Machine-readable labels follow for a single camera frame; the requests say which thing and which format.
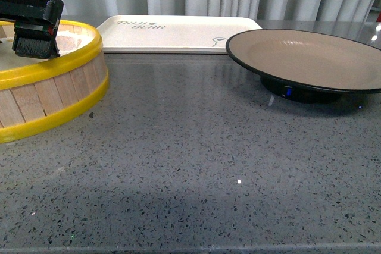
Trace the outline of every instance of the yellow rim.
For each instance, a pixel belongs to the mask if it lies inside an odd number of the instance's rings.
[[[107,88],[108,71],[103,83],[93,93],[70,107],[64,108],[54,114],[39,118],[37,120],[1,128],[0,143],[6,143],[29,137],[31,135],[36,135],[74,119],[93,107],[106,94]]]
[[[86,46],[67,55],[25,67],[0,71],[0,90],[35,83],[67,73],[91,61],[102,51],[102,37],[96,28],[76,21],[61,20],[60,23],[86,28],[93,31],[95,37]],[[12,24],[13,23],[0,21],[0,25]]]

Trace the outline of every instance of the speckled stone countertop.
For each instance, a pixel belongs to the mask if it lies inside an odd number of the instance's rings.
[[[102,101],[0,145],[0,252],[381,253],[380,95],[271,101],[227,55],[105,59]]]

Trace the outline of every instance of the white tray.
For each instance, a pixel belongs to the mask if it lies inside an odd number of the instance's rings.
[[[108,53],[225,54],[229,37],[256,29],[248,18],[154,15],[113,16],[98,27]]]

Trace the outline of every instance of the round wooden box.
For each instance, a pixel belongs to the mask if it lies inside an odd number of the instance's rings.
[[[13,36],[13,23],[0,21],[0,143],[68,122],[105,95],[108,70],[96,28],[61,20],[61,56],[50,60],[16,56]]]

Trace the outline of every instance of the black logo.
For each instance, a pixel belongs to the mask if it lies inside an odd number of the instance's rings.
[[[129,25],[131,29],[164,29],[166,25],[158,25],[153,22],[118,21],[117,25]]]

